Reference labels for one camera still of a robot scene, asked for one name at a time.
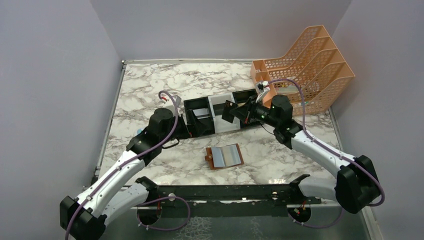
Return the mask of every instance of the wall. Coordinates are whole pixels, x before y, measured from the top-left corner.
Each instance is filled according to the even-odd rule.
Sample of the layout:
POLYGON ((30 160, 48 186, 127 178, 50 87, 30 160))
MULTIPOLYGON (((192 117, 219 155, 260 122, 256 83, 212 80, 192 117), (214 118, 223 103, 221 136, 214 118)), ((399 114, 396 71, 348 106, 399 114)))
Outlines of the wall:
POLYGON ((121 61, 88 0, 0 0, 0 239, 62 239, 90 183, 121 61))
POLYGON ((386 191, 385 240, 421 239, 424 1, 353 0, 333 38, 356 78, 333 105, 346 151, 368 155, 386 191))
POLYGON ((272 58, 312 25, 330 34, 351 0, 91 0, 124 60, 272 58))

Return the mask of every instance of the robotic arm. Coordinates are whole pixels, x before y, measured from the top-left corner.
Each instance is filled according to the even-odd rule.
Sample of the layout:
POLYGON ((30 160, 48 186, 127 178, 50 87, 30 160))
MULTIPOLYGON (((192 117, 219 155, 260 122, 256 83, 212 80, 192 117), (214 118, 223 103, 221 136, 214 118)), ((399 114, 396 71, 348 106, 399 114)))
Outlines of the robotic arm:
MULTIPOLYGON (((71 234, 78 240, 99 239, 117 216, 158 198, 155 194, 158 186, 146 177, 139 178, 126 190, 121 188, 162 152, 166 142, 191 137, 174 99, 164 91, 159 97, 161 93, 170 97, 175 113, 166 108, 156 109, 148 126, 130 140, 126 151, 95 184, 76 198, 67 196, 60 203, 60 225, 66 229, 65 238, 71 234)), ((292 119, 293 106, 286 96, 274 96, 270 108, 261 105, 257 96, 251 96, 244 105, 225 104, 225 108, 222 119, 232 123, 236 117, 244 123, 260 121, 274 127, 278 142, 310 157, 335 177, 320 179, 303 175, 294 187, 300 195, 337 201, 355 214, 382 193, 371 160, 343 153, 316 139, 292 119)))

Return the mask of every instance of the perforated plastic divider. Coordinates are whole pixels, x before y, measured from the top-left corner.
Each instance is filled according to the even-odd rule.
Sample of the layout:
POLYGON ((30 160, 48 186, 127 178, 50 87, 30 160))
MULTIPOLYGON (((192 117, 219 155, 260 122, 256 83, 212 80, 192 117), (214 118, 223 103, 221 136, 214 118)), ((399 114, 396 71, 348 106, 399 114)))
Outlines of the perforated plastic divider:
MULTIPOLYGON (((306 103, 305 112, 307 114, 317 114, 329 109, 331 104, 333 104, 353 78, 354 76, 342 77, 331 82, 322 92, 306 103)), ((294 103, 293 106, 293 116, 301 116, 302 105, 300 103, 294 103)))
MULTIPOLYGON (((305 96, 307 114, 326 111, 355 77, 323 25, 306 28, 283 57, 253 61, 250 74, 255 84, 286 78, 296 81, 305 96)), ((294 106, 293 115, 301 115, 301 97, 288 91, 291 85, 277 82, 269 86, 263 105, 269 108, 276 94, 285 94, 294 106)))
POLYGON ((289 67, 312 39, 326 36, 328 36, 328 32, 322 25, 307 27, 305 30, 303 30, 302 34, 297 38, 293 46, 291 46, 291 48, 284 56, 279 58, 266 59, 266 68, 269 70, 289 67))

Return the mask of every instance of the white marble surface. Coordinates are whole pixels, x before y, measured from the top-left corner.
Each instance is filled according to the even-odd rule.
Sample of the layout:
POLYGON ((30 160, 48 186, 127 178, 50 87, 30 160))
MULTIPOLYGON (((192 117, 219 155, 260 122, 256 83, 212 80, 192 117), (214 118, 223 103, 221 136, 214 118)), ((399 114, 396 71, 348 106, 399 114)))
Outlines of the white marble surface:
MULTIPOLYGON (((102 176, 125 150, 138 129, 163 104, 160 90, 183 100, 253 88, 248 63, 129 64, 126 67, 100 169, 102 176)), ((306 127, 322 141, 338 148, 329 113, 306 116, 306 127)), ((290 150, 261 127, 182 140, 163 150, 145 169, 128 181, 147 176, 161 185, 222 185, 289 183, 301 174, 332 178, 310 158, 290 150), (210 170, 207 147, 238 143, 244 165, 210 170)))

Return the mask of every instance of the black square object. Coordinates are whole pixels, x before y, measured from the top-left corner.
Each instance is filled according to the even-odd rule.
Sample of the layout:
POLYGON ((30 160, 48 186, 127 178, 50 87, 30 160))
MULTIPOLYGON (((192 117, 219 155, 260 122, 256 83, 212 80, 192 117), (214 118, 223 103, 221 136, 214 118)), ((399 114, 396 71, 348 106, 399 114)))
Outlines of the black square object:
POLYGON ((224 110, 222 111, 222 119, 232 124, 234 121, 234 115, 230 114, 230 111, 235 108, 237 108, 237 104, 226 100, 224 110))

